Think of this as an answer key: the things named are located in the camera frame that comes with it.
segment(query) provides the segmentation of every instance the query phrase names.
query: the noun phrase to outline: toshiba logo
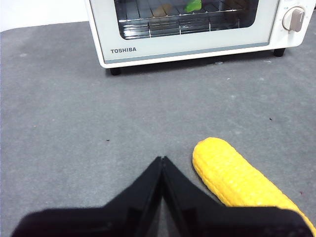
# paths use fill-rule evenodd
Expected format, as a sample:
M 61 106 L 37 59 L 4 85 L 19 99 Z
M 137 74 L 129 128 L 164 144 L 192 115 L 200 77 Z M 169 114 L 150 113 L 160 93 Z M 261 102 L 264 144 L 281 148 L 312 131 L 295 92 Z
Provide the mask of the toshiba logo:
M 133 52 L 137 51 L 136 48 L 116 48 L 116 49 L 111 49 L 112 53 L 126 53 L 126 52 Z

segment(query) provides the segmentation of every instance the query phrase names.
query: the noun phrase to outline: white wall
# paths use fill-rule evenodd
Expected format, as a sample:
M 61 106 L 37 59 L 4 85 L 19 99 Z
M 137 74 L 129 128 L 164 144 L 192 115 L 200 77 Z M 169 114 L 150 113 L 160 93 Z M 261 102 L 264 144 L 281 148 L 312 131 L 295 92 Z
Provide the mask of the white wall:
M 84 0 L 0 0 L 0 30 L 87 21 Z

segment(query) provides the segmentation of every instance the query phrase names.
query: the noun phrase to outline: oven door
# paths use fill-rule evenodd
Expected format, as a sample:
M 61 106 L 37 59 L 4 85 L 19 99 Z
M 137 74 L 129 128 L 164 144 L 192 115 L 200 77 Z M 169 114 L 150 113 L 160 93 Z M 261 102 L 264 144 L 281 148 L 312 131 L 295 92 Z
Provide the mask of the oven door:
M 89 0 L 106 64 L 265 46 L 278 0 Z

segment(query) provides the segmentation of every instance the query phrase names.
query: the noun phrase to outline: gray table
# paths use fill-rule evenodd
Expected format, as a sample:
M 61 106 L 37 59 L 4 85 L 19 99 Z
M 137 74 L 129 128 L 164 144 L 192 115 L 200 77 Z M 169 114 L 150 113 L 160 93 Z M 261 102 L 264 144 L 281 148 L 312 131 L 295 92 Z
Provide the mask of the gray table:
M 106 204 L 156 156 L 208 192 L 191 158 L 209 136 L 229 141 L 316 224 L 315 38 L 314 14 L 282 58 L 264 51 L 113 77 L 87 22 L 3 32 L 1 236 L 30 212 Z

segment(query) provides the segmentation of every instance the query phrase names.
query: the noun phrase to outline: oven window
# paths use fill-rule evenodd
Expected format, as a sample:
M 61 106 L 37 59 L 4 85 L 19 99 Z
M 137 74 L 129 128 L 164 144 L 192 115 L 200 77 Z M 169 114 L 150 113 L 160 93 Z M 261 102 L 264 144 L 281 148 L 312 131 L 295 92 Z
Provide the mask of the oven window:
M 114 0 L 123 39 L 251 26 L 259 0 Z

